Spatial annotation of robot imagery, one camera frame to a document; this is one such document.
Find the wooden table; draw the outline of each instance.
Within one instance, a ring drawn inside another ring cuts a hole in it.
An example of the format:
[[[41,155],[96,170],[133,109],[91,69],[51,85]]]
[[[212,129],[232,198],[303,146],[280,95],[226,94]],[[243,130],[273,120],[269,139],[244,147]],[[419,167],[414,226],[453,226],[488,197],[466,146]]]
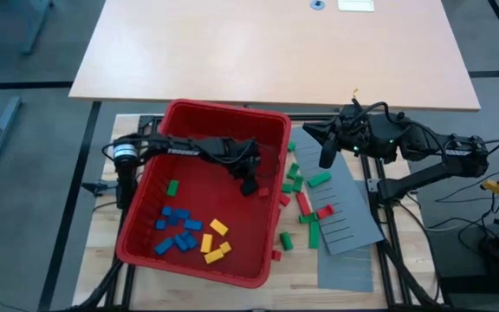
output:
[[[108,0],[70,96],[477,111],[440,0]]]
[[[118,115],[113,128],[113,138],[136,132],[139,115]],[[343,153],[355,179],[363,179],[359,158]],[[294,161],[289,153],[286,170]],[[409,174],[404,160],[386,166],[386,176],[401,178]],[[114,166],[107,161],[103,179],[116,179]],[[138,267],[134,278],[133,297],[130,309],[382,309],[386,299],[376,248],[371,248],[373,268],[373,293],[360,293],[332,289],[317,289],[317,250],[308,248],[308,227],[295,222],[300,214],[293,200],[282,209],[277,233],[293,233],[294,250],[284,252],[281,262],[273,262],[269,280],[258,289],[243,289],[231,285],[211,282],[191,276]],[[113,202],[114,197],[103,197],[97,205]],[[417,206],[409,199],[402,201],[419,218]],[[436,282],[431,253],[423,232],[402,209],[395,209],[399,240],[406,266],[418,282],[434,296]],[[114,205],[101,208],[94,213],[87,238],[81,273],[75,291],[74,304],[85,300],[111,265],[115,239],[119,227],[120,212]],[[275,248],[282,250],[278,235]],[[126,267],[119,278],[120,303]],[[395,270],[391,265],[393,289],[400,298]]]

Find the gray sheet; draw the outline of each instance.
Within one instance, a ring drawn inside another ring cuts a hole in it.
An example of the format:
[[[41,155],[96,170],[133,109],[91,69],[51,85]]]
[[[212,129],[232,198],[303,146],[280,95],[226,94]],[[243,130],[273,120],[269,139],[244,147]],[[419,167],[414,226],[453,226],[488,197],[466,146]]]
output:
[[[313,210],[331,204],[333,216],[319,222],[321,232],[331,255],[363,247],[382,239],[366,201],[353,182],[346,161],[338,154],[329,169],[319,168],[321,146],[301,127],[292,129],[290,139],[296,144],[295,157],[300,172],[307,181],[313,176],[330,172],[332,178],[314,188],[308,187]]]
[[[355,181],[366,201],[363,181]],[[319,245],[317,261],[317,287],[373,292],[373,270],[371,267],[371,245],[355,250],[330,255],[323,241]]]

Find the red block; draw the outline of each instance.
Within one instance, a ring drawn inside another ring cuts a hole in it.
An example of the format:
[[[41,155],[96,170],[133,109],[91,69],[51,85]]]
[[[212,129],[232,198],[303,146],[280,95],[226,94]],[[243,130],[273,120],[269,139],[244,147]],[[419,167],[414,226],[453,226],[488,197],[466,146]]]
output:
[[[325,208],[321,208],[317,211],[317,217],[319,219],[324,219],[334,213],[334,208],[332,205],[327,205]]]
[[[273,250],[273,260],[281,261],[282,253],[277,250]]]
[[[259,189],[259,197],[267,197],[269,195],[269,189],[267,187],[262,187]]]
[[[281,193],[281,204],[286,207],[289,203],[290,203],[290,197],[284,195],[283,193]]]
[[[311,214],[311,208],[309,208],[308,199],[305,197],[305,194],[300,192],[295,194],[295,197],[298,199],[298,204],[300,204],[301,214],[304,216]]]

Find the green block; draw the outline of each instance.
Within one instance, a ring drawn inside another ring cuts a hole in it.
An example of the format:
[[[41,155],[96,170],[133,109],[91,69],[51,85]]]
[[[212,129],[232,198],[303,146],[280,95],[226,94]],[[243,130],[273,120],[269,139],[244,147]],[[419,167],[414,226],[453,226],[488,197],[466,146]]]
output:
[[[292,185],[288,183],[282,183],[282,192],[290,194],[292,192]]]
[[[317,217],[316,213],[309,214],[307,216],[300,215],[300,223],[305,224],[305,223],[311,223],[314,221],[317,221],[319,218]]]
[[[294,192],[301,192],[302,186],[303,186],[303,177],[296,176],[294,180]]]
[[[309,187],[316,187],[330,180],[330,172],[323,172],[308,180]]]
[[[281,233],[281,243],[284,250],[292,250],[294,249],[294,245],[292,245],[292,239],[290,238],[290,234],[287,232]]]
[[[313,221],[309,224],[309,248],[319,248],[319,222]]]
[[[288,151],[289,151],[289,152],[293,152],[293,151],[295,151],[295,143],[294,143],[294,142],[290,141],[290,142],[288,143]]]
[[[171,183],[169,183],[169,189],[166,191],[166,194],[168,196],[176,196],[177,191],[178,191],[178,181],[171,180]]]
[[[292,166],[290,166],[290,170],[288,171],[286,178],[295,179],[295,176],[298,174],[298,169],[300,169],[300,165],[292,163]]]

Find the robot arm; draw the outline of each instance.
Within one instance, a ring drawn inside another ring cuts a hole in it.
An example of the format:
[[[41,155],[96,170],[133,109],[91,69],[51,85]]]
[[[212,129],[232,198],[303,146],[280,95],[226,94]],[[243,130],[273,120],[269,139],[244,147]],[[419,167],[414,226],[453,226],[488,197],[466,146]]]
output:
[[[380,102],[363,110],[353,99],[352,107],[344,107],[329,121],[304,123],[303,129],[321,145],[319,166],[329,168],[341,149],[381,159],[385,164],[396,160],[397,150],[404,159],[418,161],[439,155],[442,162],[402,179],[382,179],[377,184],[380,203],[386,205],[404,197],[408,191],[449,177],[480,177],[488,169],[488,151],[478,136],[461,137],[442,135],[405,117],[404,113],[391,114],[388,106]],[[383,114],[369,114],[376,107],[384,107]]]
[[[248,196],[258,188],[256,170],[261,161],[254,139],[236,142],[232,138],[209,137],[201,140],[165,136],[158,133],[128,134],[114,140],[113,162],[119,176],[117,206],[127,208],[136,190],[136,168],[152,157],[172,154],[199,157],[207,162],[225,167],[234,179],[241,179],[240,191]]]

